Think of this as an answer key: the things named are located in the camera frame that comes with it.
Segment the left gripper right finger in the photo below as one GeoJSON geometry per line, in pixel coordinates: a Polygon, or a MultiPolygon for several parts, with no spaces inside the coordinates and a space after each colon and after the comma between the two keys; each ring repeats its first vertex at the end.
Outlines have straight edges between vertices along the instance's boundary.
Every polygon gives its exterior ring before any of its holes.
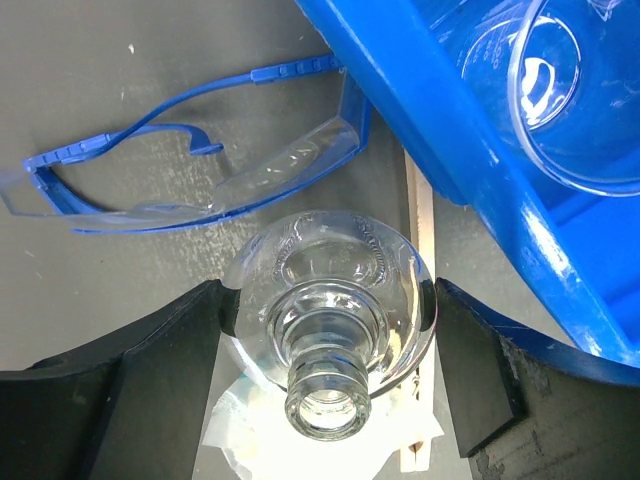
{"type": "Polygon", "coordinates": [[[636,479],[639,370],[568,346],[435,284],[459,454],[475,479],[636,479]]]}

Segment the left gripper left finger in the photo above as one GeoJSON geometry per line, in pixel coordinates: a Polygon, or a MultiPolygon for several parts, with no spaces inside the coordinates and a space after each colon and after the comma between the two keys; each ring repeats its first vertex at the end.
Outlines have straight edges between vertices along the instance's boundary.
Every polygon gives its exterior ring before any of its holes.
{"type": "Polygon", "coordinates": [[[188,479],[235,293],[208,280],[89,343],[1,375],[5,479],[188,479]]]}

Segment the blue plastic divided bin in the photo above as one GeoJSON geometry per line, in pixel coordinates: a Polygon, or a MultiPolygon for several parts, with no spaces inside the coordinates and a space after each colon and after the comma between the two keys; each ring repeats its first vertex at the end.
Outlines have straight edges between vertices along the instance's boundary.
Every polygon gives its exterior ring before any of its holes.
{"type": "Polygon", "coordinates": [[[421,11],[426,1],[303,1],[300,9],[425,175],[472,207],[580,349],[639,363],[639,193],[556,182],[500,137],[421,11]]]}

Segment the clear glass flask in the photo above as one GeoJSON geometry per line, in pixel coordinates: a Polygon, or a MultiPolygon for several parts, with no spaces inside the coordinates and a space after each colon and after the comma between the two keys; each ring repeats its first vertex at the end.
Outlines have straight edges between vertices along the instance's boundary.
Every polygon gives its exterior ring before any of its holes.
{"type": "Polygon", "coordinates": [[[375,398],[402,383],[431,343],[437,299],[414,245],[345,210],[285,217],[230,262],[226,330],[241,361],[281,389],[301,435],[354,436],[375,398]]]}

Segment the clear glass beaker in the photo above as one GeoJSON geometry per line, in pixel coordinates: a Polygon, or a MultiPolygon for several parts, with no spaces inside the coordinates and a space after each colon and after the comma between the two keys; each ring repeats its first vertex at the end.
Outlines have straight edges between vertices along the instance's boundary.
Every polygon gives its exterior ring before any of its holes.
{"type": "Polygon", "coordinates": [[[638,2],[426,1],[421,11],[517,155],[576,190],[638,195],[638,2]]]}

